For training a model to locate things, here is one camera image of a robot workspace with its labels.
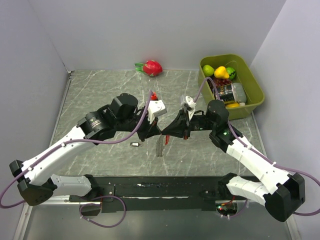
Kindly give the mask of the red and silver key organizer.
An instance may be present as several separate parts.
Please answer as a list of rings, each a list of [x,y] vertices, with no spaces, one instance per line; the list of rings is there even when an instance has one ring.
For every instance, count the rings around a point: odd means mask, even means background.
[[[158,140],[156,141],[156,156],[162,157],[164,153],[164,148],[168,145],[170,141],[169,135],[160,135]]]

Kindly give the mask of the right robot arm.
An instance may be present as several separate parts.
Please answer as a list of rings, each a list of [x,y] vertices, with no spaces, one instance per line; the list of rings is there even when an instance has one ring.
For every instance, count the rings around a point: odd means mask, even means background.
[[[162,131],[163,135],[188,139],[192,131],[209,131],[211,142],[244,165],[257,182],[236,174],[224,176],[218,187],[223,199],[244,197],[263,205],[276,220],[285,222],[305,201],[305,180],[298,174],[267,162],[248,139],[229,122],[229,111],[220,100],[211,100],[207,110],[189,116],[195,103],[184,103],[177,117]]]

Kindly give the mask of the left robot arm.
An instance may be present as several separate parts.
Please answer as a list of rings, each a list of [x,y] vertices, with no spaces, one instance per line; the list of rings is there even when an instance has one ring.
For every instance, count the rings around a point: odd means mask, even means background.
[[[89,112],[69,133],[44,152],[26,161],[15,160],[9,167],[16,178],[17,188],[24,201],[37,206],[55,196],[78,196],[95,200],[101,190],[90,175],[60,176],[55,172],[68,160],[99,144],[113,145],[117,132],[138,135],[141,141],[160,135],[158,117],[167,109],[162,100],[151,94],[145,107],[138,109],[138,100],[129,93],[116,96],[111,104]]]

